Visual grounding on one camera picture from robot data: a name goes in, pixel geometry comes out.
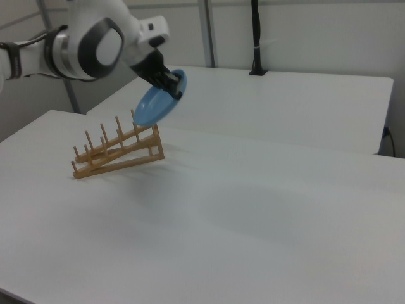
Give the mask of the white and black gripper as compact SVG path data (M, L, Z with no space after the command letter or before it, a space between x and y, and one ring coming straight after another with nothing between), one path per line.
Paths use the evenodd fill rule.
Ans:
M175 100L183 96L181 87L184 78L183 70L169 71L164 65L164 58L158 49L149 53L142 61L130 65L130 69L151 85L167 92Z

